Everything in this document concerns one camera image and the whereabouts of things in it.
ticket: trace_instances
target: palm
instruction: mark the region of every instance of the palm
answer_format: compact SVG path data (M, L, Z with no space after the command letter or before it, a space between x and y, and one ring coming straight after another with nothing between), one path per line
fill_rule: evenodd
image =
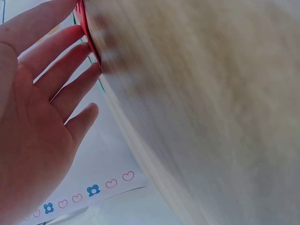
M62 88L90 54L86 43L72 48L33 82L83 36L80 26L54 34L18 58L66 18L76 2L50 1L0 26L0 224L19 222L45 201L68 172L98 115L91 104L68 120L98 79L96 64ZM44 15L48 20L39 24L36 18ZM32 27L39 29L32 32ZM24 34L27 41L20 39ZM12 211L18 215L11 217Z

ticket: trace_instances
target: blue flower print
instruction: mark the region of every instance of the blue flower print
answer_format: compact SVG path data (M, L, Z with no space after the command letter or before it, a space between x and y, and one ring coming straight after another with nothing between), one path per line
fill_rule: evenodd
M99 186L97 184L94 184L92 187L88 187L86 190L89 193L89 197L100 193Z
M54 211L53 204L49 202L48 204L44 204L45 214L51 213Z

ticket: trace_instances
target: white paper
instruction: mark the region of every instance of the white paper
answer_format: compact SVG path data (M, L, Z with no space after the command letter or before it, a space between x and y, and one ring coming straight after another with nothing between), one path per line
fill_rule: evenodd
M6 0L5 21L41 2ZM71 17L60 24L55 32L69 25L72 25ZM86 60L69 82L89 66L90 62ZM91 102L100 108L99 117L79 147L69 173L48 200L26 218L22 225L42 223L147 185L146 178L125 143L98 85L93 87L71 116L77 115Z

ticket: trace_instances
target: pink heart outline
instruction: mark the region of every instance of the pink heart outline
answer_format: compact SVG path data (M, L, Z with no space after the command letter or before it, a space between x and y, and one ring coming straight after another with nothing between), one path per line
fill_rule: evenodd
M111 181L107 181L105 183L105 186L108 188L108 189L111 189L111 188L114 188L115 186L117 186L118 184L118 181L116 179L112 179Z
M35 218L38 218L39 216L41 215L41 211L40 210L36 210L34 213L33 213L33 216Z
M77 195L74 195L74 196L72 197L72 201L73 201L74 203L79 203L82 199L83 199L82 194L77 194Z
M135 173L133 171L129 171L128 173L125 173L122 175L122 179L124 181L132 181L134 177L135 177Z
M58 202L58 207L60 207L61 209L64 209L65 207L67 207L67 205L68 201L66 199Z

